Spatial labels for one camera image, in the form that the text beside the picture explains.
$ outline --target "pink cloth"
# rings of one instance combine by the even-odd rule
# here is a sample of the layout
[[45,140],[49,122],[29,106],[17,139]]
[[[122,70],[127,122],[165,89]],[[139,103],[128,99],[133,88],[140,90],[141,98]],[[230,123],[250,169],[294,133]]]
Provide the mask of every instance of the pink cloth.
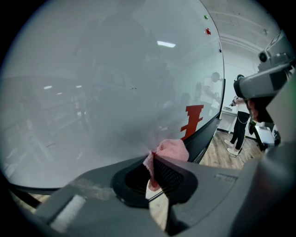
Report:
[[149,182],[149,189],[152,191],[156,191],[160,188],[159,184],[154,179],[153,158],[155,154],[158,156],[166,156],[180,161],[188,161],[189,158],[189,153],[186,150],[186,147],[181,139],[163,140],[158,146],[156,152],[149,152],[149,155],[144,160],[143,165],[145,165],[150,172],[151,178]]

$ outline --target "white shoe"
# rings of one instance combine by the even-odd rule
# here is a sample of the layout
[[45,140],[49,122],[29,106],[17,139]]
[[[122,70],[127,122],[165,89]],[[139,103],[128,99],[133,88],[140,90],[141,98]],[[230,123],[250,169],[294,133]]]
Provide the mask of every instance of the white shoe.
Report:
[[227,148],[227,151],[232,155],[235,155],[235,156],[239,155],[239,150],[236,150],[234,148]]
[[224,140],[224,142],[225,142],[228,146],[231,146],[231,147],[234,146],[234,144],[232,144],[230,141]]

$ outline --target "person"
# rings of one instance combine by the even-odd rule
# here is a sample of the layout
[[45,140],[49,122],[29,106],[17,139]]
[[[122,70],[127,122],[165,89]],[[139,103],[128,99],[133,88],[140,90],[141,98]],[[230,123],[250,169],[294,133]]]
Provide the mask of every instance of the person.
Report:
[[202,90],[196,89],[196,94],[200,94],[200,102],[204,105],[203,114],[209,116],[213,100],[220,102],[220,96],[218,93],[214,93],[214,83],[220,80],[220,74],[214,72],[210,77],[206,77],[201,85]]
[[[244,78],[243,75],[239,74],[236,77],[236,80],[240,80]],[[236,106],[237,105],[237,119],[234,125],[234,132],[232,139],[230,141],[224,140],[224,142],[229,145],[231,148],[227,148],[227,151],[235,156],[239,154],[239,151],[241,149],[241,145],[244,141],[244,136],[245,136],[245,129],[247,122],[250,117],[249,110],[247,108],[246,103],[242,98],[238,98],[235,96],[233,99],[232,103],[230,104],[231,106]]]

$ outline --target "red sticker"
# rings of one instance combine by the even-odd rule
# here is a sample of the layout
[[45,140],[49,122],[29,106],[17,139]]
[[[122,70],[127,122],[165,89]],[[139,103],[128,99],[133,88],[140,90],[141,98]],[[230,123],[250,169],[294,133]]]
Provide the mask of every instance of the red sticker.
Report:
[[203,107],[203,105],[186,107],[186,111],[188,112],[189,116],[189,121],[187,125],[181,127],[181,131],[184,131],[186,129],[185,136],[181,138],[182,140],[185,140],[193,133],[195,133],[198,122],[203,120],[203,117],[199,117]]

